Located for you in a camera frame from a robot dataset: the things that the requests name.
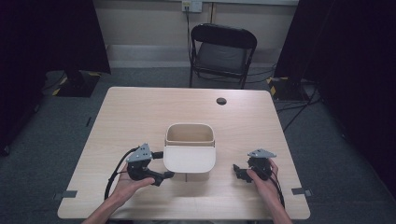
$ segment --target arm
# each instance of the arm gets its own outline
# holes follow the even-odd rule
[[[276,164],[269,159],[271,163],[271,167],[273,169],[272,178],[276,180],[277,175],[277,166]],[[256,185],[257,191],[259,192],[260,197],[262,198],[264,205],[268,208],[271,213],[271,217],[275,224],[290,224],[291,219],[289,215],[286,213],[285,208],[280,203],[276,187],[270,180],[261,180],[254,171],[247,170],[247,174],[253,179],[254,184]]]
[[[132,180],[126,173],[126,168],[127,165],[122,169],[119,182],[113,193],[82,223],[106,223],[111,214],[123,206],[138,189],[154,183],[154,179],[151,177],[139,181]]]

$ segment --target chair seat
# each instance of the chair seat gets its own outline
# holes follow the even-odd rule
[[[203,43],[198,51],[195,67],[243,75],[246,59],[245,49]]]

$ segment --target forearm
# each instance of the forearm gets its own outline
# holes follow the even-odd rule
[[[97,224],[97,223],[106,223],[110,218],[111,214],[113,214],[122,204],[118,202],[115,197],[109,197],[106,199],[86,220],[84,220],[83,224]]]
[[[292,223],[288,213],[279,201],[274,201],[273,203],[267,204],[267,207],[271,213],[274,224]]]

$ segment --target metal bracket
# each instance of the metal bracket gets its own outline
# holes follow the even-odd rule
[[[63,198],[76,198],[76,190],[66,190],[63,193],[56,193],[53,195],[52,200],[61,201]]]
[[[247,155],[249,157],[254,157],[254,158],[274,158],[274,157],[276,157],[275,153],[269,152],[262,148],[254,150],[252,152],[249,152]]]
[[[311,189],[291,189],[291,192],[293,193],[293,195],[303,194],[305,195],[305,197],[311,197],[312,195],[314,195]]]
[[[152,155],[149,150],[149,144],[145,143],[140,148],[138,148],[130,157],[126,159],[127,162],[133,161],[146,161],[151,160]]]

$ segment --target table surface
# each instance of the table surface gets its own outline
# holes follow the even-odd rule
[[[226,105],[216,103],[220,97],[227,100]],[[134,87],[108,90],[67,188],[77,191],[76,198],[63,198],[58,216],[88,217],[102,203],[107,180],[121,157],[144,143],[153,152],[163,151],[167,128],[179,122],[212,127],[217,151],[214,168],[207,174],[188,175],[187,182],[184,174],[176,174],[159,187],[140,189],[112,218],[269,219],[254,184],[237,179],[233,172],[233,164],[248,168],[248,153],[257,148],[277,155],[274,161],[290,217],[309,218],[305,196],[291,192],[301,183],[267,91]],[[163,160],[153,160],[148,167],[166,171]]]

